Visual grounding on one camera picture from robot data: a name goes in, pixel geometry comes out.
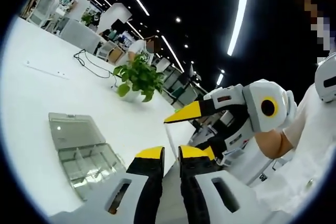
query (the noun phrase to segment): black ceiling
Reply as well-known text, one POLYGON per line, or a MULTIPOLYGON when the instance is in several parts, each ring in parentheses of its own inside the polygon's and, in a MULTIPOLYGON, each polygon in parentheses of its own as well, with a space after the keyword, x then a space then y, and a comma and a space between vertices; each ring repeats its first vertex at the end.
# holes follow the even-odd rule
MULTIPOLYGON (((220 69, 224 69, 223 86, 264 78, 293 90, 301 100, 313 83, 316 57, 326 54, 310 31, 301 6, 293 0, 248 0, 233 56, 226 52, 238 0, 140 1, 149 16, 135 0, 108 0, 131 7, 131 24, 144 37, 164 35, 182 64, 194 61, 194 69, 202 77, 201 86, 207 90, 215 87, 220 69), (176 17, 182 22, 176 23, 176 17)), ((173 59, 164 42, 162 45, 160 54, 173 59)))

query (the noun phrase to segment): white table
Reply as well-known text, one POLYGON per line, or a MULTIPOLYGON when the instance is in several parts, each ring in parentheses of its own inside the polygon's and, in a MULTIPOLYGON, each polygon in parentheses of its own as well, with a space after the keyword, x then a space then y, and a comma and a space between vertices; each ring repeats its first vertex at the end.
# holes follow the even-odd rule
MULTIPOLYGON (((174 108, 156 93, 149 103, 121 101, 111 90, 114 78, 101 79, 73 57, 79 48, 17 19, 4 47, 1 76, 1 119, 4 147, 18 182, 41 211, 50 216, 73 211, 82 202, 58 162, 48 113, 90 115, 107 143, 128 166, 136 153, 165 146, 165 174, 175 162, 163 120, 174 108), (27 62, 35 68, 27 67, 27 62)), ((114 66, 88 54, 95 63, 114 66)), ((89 68, 99 74, 86 59, 89 68)), ((176 146, 186 144, 194 127, 169 125, 176 146)))

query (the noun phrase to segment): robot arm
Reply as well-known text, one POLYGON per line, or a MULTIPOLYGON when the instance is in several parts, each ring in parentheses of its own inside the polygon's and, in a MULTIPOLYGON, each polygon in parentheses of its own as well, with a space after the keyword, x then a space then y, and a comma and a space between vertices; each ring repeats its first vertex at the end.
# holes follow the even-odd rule
MULTIPOLYGON (((263 224, 270 223, 275 215, 280 223, 289 220, 282 212, 269 211, 251 188, 228 172, 217 172, 205 152, 191 146, 179 146, 178 151, 188 223, 263 224)), ((111 175, 80 208, 50 217, 51 223, 155 224, 162 195, 163 161, 163 147, 143 150, 125 173, 111 175)))
POLYGON ((241 84, 216 89, 165 120, 174 123, 209 116, 226 111, 225 133, 201 144, 210 157, 223 159, 223 152, 231 152, 258 132, 284 127, 295 117, 296 104, 291 91, 275 82, 259 80, 243 87, 241 84))

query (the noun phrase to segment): yellow circular joint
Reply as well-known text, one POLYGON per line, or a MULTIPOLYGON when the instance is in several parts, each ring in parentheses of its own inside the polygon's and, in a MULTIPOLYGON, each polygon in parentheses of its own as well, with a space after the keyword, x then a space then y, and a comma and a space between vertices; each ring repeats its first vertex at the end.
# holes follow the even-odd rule
POLYGON ((272 118, 278 113, 279 105, 273 97, 264 97, 260 108, 265 116, 272 118))

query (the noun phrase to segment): white wall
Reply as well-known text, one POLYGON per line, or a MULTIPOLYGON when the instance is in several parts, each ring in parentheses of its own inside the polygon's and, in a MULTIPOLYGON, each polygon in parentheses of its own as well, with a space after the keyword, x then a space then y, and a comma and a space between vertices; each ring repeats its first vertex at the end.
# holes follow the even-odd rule
POLYGON ((170 61, 166 58, 162 58, 156 65, 157 72, 163 72, 170 65, 170 61))
POLYGON ((125 23, 132 14, 130 11, 121 3, 115 3, 110 8, 107 9, 100 17, 99 26, 97 29, 97 34, 110 29, 111 25, 118 19, 125 23))

